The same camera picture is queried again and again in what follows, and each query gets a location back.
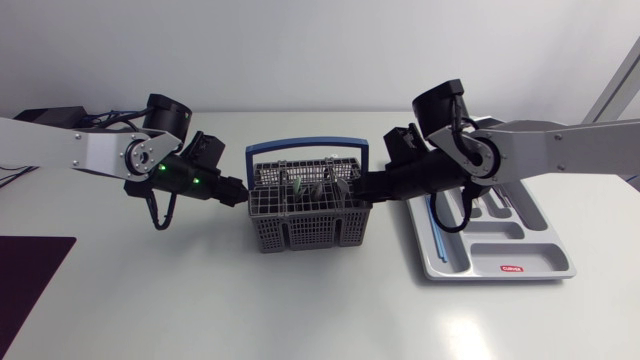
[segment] white plastic tray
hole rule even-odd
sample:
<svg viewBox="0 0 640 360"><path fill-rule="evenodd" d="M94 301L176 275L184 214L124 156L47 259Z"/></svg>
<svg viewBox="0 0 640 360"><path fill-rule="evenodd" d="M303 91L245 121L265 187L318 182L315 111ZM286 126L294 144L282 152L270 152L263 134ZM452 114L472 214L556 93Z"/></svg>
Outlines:
<svg viewBox="0 0 640 360"><path fill-rule="evenodd" d="M439 194L437 211L449 225L462 221L460 190ZM576 270L558 235L522 182L503 184L474 200L465 230L432 228L427 199L408 201L425 274L432 280L567 279ZM439 231L447 254L439 256Z"/></svg>

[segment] green object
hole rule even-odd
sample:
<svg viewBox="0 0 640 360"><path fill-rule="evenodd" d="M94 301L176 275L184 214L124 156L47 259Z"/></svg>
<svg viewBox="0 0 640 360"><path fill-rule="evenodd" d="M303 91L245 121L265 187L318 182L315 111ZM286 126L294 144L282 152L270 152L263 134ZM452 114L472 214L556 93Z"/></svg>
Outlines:
<svg viewBox="0 0 640 360"><path fill-rule="evenodd" d="M293 180L293 195L298 196L300 195L300 185L302 184L302 178L301 177L297 177L295 180Z"/></svg>

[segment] blue stick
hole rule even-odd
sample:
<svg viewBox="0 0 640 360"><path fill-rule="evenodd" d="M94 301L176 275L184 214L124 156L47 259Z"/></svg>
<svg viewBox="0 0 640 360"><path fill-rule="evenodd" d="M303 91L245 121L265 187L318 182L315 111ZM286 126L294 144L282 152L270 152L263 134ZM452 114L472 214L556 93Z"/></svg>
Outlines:
<svg viewBox="0 0 640 360"><path fill-rule="evenodd" d="M449 258L447 257L447 250L445 249L444 242L442 241L442 234L440 233L438 224L436 224L435 220L433 219L433 214L431 213L431 208L429 207L429 196L425 196L425 201L427 205L427 213L429 214L429 223L431 224L433 237L436 241L436 250L438 251L438 257L442 259L442 262L449 262Z"/></svg>

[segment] black cable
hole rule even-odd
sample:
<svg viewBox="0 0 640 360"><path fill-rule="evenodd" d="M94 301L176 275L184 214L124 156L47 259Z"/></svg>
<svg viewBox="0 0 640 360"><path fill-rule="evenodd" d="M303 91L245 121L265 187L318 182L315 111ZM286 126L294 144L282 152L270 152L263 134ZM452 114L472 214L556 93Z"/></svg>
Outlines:
<svg viewBox="0 0 640 360"><path fill-rule="evenodd" d="M160 224L158 220L158 203L156 202L156 196L151 193L151 196L146 198L147 207L149 208L149 214L151 215L151 221L153 221L153 226L155 226L156 230L165 230L171 224L171 219L173 218L173 210L176 206L176 199L178 198L178 194L171 193L171 197L169 198L169 206L167 207L167 214L164 216L164 221Z"/></svg>
<svg viewBox="0 0 640 360"><path fill-rule="evenodd" d="M119 122L124 122L124 123L126 123L126 122L127 122L127 121L129 121L129 120L137 119L137 118L139 118L139 117L143 117L143 116L145 116L145 115L149 114L151 111L153 111L153 108L152 108L152 107L148 107L148 108L146 108L146 109L144 109L144 110L137 111L137 112L135 112L135 113L133 113L133 114L127 114L127 115L116 116L116 117L114 117L114 118L107 119L107 120L105 120L105 121L101 122L100 124L98 124L98 126L97 126L97 127L99 127L99 128L103 128L103 129L104 129L104 128L108 128L109 126L111 126L111 125L113 125L113 124L116 124L116 123L119 123Z"/></svg>
<svg viewBox="0 0 640 360"><path fill-rule="evenodd" d="M140 130L138 129L138 127L137 127L137 126L135 126L135 125L133 125L133 123L132 123L131 121L129 121L129 120L124 120L124 121L123 121L123 123L125 123L125 124L129 125L129 127L131 128L131 130L133 130L133 131L135 131L135 132L140 131Z"/></svg>
<svg viewBox="0 0 640 360"><path fill-rule="evenodd" d="M459 95L456 95L452 99L451 135L453 136L453 143L456 145L458 151L460 151L467 159L469 159L471 163L478 166L482 163L482 157L480 156L480 154L468 148L462 140L462 101L459 99L459 97ZM469 122L470 120L472 126L475 125L474 128L478 126L470 118L466 119L468 119L467 122Z"/></svg>
<svg viewBox="0 0 640 360"><path fill-rule="evenodd" d="M21 177L21 176L23 176L25 174L28 174L28 173L30 173L30 172L32 172L34 170L37 170L37 169L38 169L37 166L29 166L29 167L27 167L26 169L22 170L19 173L11 174L11 175L5 176L3 178L0 178L0 181L5 180L5 179L9 179L9 180L3 182L2 184L0 184L0 189L5 187L5 186L7 186L10 183L12 183L13 181L18 179L19 177Z"/></svg>
<svg viewBox="0 0 640 360"><path fill-rule="evenodd" d="M6 168L6 167L3 167L3 166L0 166L0 169L6 170L6 171L18 171L18 170L22 170L22 169L26 169L26 168L28 168L28 166L20 166L20 167L17 167L17 168Z"/></svg>
<svg viewBox="0 0 640 360"><path fill-rule="evenodd" d="M436 195L437 193L433 193L431 194L431 196L429 196L429 208L431 209L431 213L433 214L433 220L436 222L436 224L444 231L449 232L449 233L457 233L459 231L464 230L464 228L467 227L467 224L469 224L469 220L471 219L471 207L472 207L472 201L473 199L470 197L467 197L464 195L462 195L462 207L464 209L464 216L462 218L462 223L458 226L454 226L454 227L449 227L446 226L445 224L443 224L440 221L440 218L438 217L438 212L436 211Z"/></svg>
<svg viewBox="0 0 640 360"><path fill-rule="evenodd" d="M475 120L473 120L472 118L463 116L462 120L464 120L467 124L471 125L473 127L474 130L479 130L480 127L478 126L478 124L476 123Z"/></svg>

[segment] robotic arm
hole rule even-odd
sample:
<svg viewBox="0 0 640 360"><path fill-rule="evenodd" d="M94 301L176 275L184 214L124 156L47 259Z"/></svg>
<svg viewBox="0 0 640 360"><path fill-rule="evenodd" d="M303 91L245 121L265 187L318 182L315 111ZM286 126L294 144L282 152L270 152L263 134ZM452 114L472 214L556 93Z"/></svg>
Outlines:
<svg viewBox="0 0 640 360"><path fill-rule="evenodd" d="M492 186L559 173L623 174L640 170L640 119L565 126L545 121L501 121L468 117L460 80L420 95L413 109L420 124L385 135L391 162L384 171L356 181L356 196L371 202L406 200L424 194L435 212L435 194L464 187L466 226L473 199ZM473 131L465 132L465 127ZM432 146L429 148L422 138Z"/></svg>
<svg viewBox="0 0 640 360"><path fill-rule="evenodd" d="M49 119L42 115L46 110L53 112ZM198 131L178 154L189 128L191 110L166 96L151 94L146 109L91 128L68 128L68 121L63 118L69 113L63 115L56 110L60 109L31 110L22 116L27 121L0 118L0 163L70 167L123 179L129 196L146 200L158 230L169 226L177 195L214 198L228 206L248 198L242 180L220 175L217 164L225 145L216 137ZM142 129L129 122L142 116ZM120 122L128 123L132 130L107 129ZM171 193L163 223L158 220L154 189Z"/></svg>

